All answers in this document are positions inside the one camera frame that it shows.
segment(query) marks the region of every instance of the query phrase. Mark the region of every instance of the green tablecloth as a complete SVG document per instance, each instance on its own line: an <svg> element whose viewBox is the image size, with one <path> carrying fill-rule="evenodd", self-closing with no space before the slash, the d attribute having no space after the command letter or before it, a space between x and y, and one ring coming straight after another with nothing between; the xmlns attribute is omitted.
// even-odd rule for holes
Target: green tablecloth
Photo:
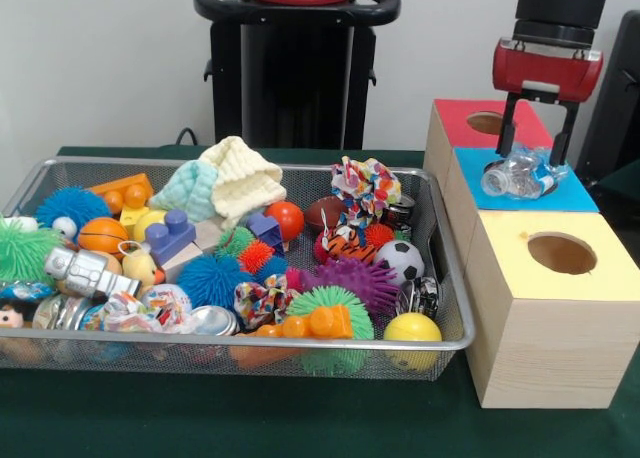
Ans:
<svg viewBox="0 0 640 458"><path fill-rule="evenodd" d="M196 147L63 148L189 159ZM341 152L260 150L276 162ZM392 166L422 153L368 151ZM463 353L435 383L0 371L2 456L640 456L640 357L609 410L482 410Z"/></svg>

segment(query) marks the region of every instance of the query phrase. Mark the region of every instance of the clear plastic bottle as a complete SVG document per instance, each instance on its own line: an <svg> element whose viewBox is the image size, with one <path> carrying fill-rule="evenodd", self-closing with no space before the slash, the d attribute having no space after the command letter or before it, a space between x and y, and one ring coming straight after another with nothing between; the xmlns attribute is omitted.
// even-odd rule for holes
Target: clear plastic bottle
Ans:
<svg viewBox="0 0 640 458"><path fill-rule="evenodd" d="M482 189L489 196L538 199L566 176L566 167L553 169L547 162L546 150L515 147L502 163L485 171Z"/></svg>

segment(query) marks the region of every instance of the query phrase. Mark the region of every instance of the black cable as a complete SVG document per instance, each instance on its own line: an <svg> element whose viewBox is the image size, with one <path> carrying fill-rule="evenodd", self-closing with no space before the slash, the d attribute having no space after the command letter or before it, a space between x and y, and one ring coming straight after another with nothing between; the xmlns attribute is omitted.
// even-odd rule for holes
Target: black cable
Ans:
<svg viewBox="0 0 640 458"><path fill-rule="evenodd" d="M185 129L183 129L178 134L178 139L176 140L176 145L182 144L182 138L184 138L184 135L186 135L186 134L191 135L191 141L193 142L193 146L198 146L198 138L196 138L196 134L189 127L186 127Z"/></svg>

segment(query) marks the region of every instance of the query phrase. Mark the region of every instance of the metal basket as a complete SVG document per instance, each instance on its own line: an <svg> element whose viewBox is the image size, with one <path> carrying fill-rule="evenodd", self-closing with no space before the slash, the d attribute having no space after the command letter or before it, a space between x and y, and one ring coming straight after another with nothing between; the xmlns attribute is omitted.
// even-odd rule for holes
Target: metal basket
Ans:
<svg viewBox="0 0 640 458"><path fill-rule="evenodd" d="M90 187L145 172L156 190L182 162L96 158L54 158L38 165L3 211L33 215L43 200L67 186ZM302 209L330 194L330 167L282 165L287 199ZM163 373L340 376L369 379L435 380L457 350L474 336L469 300L435 178L418 169L393 169L403 193L416 201L413 243L435 275L442 297L436 322L442 342L382 340L386 322L375 325L375 340L269 339L94 331L0 329L0 367ZM287 254L299 268L315 265L315 236L305 230ZM239 353L253 353L261 366L239 367Z"/></svg>

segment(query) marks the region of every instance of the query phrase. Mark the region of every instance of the cream knitted cloth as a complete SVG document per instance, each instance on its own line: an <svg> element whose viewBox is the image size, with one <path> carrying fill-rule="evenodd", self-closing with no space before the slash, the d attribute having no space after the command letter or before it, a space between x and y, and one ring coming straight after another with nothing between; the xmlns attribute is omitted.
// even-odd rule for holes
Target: cream knitted cloth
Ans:
<svg viewBox="0 0 640 458"><path fill-rule="evenodd" d="M239 136L228 136L202 153L199 160L218 170L211 202L225 218L224 230L236 226L245 213L287 197L280 184L282 169L250 149Z"/></svg>

